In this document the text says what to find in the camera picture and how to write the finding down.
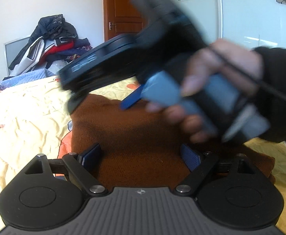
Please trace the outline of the black sleeved right forearm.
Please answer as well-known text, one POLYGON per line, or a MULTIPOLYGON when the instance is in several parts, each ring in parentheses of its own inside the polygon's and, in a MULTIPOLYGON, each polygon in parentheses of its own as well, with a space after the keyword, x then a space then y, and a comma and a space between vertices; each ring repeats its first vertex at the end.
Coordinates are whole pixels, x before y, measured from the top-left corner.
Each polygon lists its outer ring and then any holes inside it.
POLYGON ((270 123, 260 138, 286 142, 286 49, 257 47, 255 52, 263 61, 262 82, 269 86, 260 88, 255 97, 258 111, 270 123))

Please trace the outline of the right human hand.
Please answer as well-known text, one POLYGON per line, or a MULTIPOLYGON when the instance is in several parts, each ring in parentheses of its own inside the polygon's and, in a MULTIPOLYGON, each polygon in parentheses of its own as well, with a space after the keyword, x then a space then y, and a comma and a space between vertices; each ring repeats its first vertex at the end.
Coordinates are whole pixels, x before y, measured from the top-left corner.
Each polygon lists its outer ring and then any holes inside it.
MULTIPOLYGON (((181 94, 188 97, 198 93, 211 75, 221 73, 245 96, 250 98, 255 96, 259 89, 258 85, 240 72, 260 80, 263 77, 261 56, 255 51, 219 39, 192 55, 188 61, 181 94)), ((162 112, 170 124, 179 125, 181 130, 190 136, 192 143, 203 143, 213 136, 204 129, 201 116, 189 116, 179 105, 164 109, 157 103, 149 102, 146 104, 146 110, 162 112)))

